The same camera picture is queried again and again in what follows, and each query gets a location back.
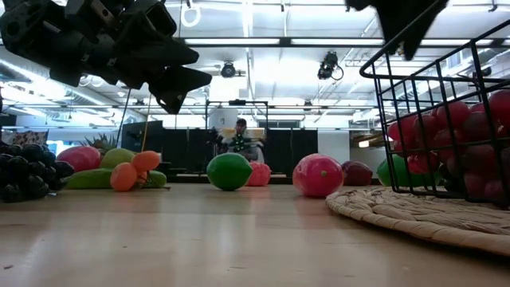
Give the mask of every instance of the wooden table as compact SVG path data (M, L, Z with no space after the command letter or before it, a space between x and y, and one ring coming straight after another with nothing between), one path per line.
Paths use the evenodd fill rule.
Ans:
M509 266L332 215L291 186L0 204L1 287L495 287Z

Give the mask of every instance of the pineapple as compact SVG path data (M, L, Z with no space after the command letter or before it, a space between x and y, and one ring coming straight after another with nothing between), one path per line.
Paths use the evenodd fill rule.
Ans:
M95 147L101 153L101 158L103 158L104 154L109 150L116 148L116 141L113 135L110 135L108 138L106 134L99 134L99 139L95 136L92 140L85 138L85 141L81 141L80 144L82 146Z

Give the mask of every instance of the green ball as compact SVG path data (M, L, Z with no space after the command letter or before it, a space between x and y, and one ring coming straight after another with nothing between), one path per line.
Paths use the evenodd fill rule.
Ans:
M236 153L218 155L207 165L210 183L223 191L235 191L243 187L251 174L248 160Z
M437 185L439 180L441 180L441 176L438 173L434 174L433 180L430 178L429 174L416 175L411 173L410 178L407 177L406 163L404 163L404 159L398 155L393 155L393 164L397 184L400 187L431 187L433 185ZM385 187L391 187L390 173L390 165L388 164L387 159L384 159L377 168L377 176L379 177L379 182L381 182L381 184Z

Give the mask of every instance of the woven placemat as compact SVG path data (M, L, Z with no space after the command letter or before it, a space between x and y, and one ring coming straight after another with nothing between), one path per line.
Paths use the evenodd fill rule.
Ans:
M326 204L337 214L416 238L510 256L510 211L489 204L398 194L390 187L344 189Z

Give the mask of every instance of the black metal basket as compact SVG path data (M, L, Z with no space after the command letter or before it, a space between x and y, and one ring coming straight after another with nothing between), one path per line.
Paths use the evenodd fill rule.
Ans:
M506 116L502 116L504 100L508 98L510 104L510 93L501 92L510 87L510 80L490 77L492 71L481 64L481 58L485 61L483 53L508 52L510 47L503 48L508 40L487 39L510 26L510 20L414 73L395 75L388 47L398 43L417 21L360 70L363 77L374 80L393 190L510 206L510 120L507 123ZM487 49L479 49L480 41ZM461 65L459 69L471 69L468 77L454 69L445 74L446 66L465 55L466 67ZM385 73L380 72L381 67L387 68ZM489 100L489 94L497 92L496 100ZM403 158L403 171L398 157ZM417 176L422 183L412 184Z

